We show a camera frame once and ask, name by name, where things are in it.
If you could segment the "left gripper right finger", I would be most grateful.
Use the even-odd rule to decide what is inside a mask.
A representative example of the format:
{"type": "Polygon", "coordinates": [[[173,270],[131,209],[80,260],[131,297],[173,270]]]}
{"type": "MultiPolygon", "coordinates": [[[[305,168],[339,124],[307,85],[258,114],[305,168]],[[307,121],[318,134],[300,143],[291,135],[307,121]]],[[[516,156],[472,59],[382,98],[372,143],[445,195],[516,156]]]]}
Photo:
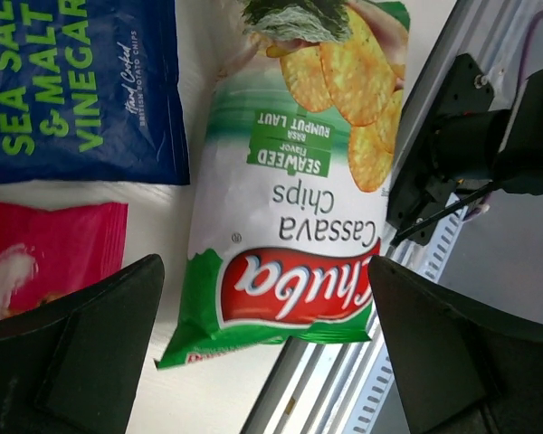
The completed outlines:
{"type": "Polygon", "coordinates": [[[543,433],[543,324],[379,256],[368,277],[413,433],[543,433]]]}

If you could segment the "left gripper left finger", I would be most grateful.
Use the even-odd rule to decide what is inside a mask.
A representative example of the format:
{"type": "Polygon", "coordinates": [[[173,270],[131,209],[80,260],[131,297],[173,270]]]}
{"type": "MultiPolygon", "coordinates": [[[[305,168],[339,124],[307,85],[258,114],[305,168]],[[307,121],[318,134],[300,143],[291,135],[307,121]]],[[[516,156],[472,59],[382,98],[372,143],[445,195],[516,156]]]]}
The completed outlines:
{"type": "Polygon", "coordinates": [[[165,278],[157,254],[0,320],[0,433],[123,433],[165,278]]]}

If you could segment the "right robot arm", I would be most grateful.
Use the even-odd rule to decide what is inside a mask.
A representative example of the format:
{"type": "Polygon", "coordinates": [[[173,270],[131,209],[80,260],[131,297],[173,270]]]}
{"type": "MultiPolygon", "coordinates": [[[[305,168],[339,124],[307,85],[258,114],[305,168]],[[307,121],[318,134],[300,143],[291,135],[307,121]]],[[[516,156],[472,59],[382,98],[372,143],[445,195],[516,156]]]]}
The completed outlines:
{"type": "Polygon", "coordinates": [[[443,180],[485,180],[479,196],[543,195],[543,69],[524,81],[510,108],[440,118],[430,149],[443,180]]]}

